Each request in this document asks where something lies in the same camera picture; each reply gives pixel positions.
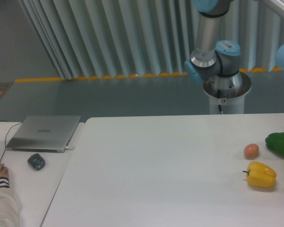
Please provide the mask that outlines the cream sleeved forearm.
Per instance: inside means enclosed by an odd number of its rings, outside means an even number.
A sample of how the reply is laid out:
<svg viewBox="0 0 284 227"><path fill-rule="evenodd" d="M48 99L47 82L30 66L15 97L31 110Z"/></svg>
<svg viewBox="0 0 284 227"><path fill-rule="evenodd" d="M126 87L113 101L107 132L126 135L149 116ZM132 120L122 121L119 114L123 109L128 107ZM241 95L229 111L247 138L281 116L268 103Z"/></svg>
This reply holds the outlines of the cream sleeved forearm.
<svg viewBox="0 0 284 227"><path fill-rule="evenodd" d="M14 191L6 177L0 177L0 227L19 227L20 210Z"/></svg>

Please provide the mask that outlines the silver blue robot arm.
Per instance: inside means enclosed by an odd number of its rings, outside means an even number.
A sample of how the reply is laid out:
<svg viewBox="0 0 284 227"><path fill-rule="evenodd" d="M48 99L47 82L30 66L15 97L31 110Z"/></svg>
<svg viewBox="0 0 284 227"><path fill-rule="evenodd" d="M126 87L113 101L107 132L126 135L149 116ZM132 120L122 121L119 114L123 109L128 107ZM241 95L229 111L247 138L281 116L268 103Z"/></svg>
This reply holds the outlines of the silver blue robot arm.
<svg viewBox="0 0 284 227"><path fill-rule="evenodd" d="M195 49L184 67L188 76L203 82L211 76L232 77L239 72L240 46L225 46L217 41L221 20L230 9L233 0L194 0L199 12L199 26ZM284 0L261 0L274 13L284 19ZM284 44L276 53L276 65L284 70Z"/></svg>

